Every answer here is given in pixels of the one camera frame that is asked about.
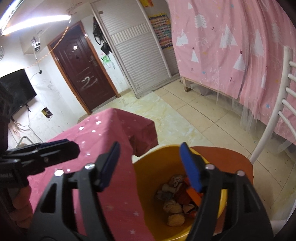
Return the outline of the person left hand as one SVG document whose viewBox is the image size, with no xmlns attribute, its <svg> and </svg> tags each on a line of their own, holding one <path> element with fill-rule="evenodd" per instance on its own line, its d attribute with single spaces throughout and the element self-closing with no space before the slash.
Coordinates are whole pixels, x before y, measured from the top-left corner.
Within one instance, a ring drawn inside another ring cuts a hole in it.
<svg viewBox="0 0 296 241">
<path fill-rule="evenodd" d="M 31 192 L 30 185 L 21 188 L 13 200 L 15 210 L 10 213 L 10 217 L 21 228 L 28 229 L 32 223 L 33 209 L 30 203 Z"/>
</svg>

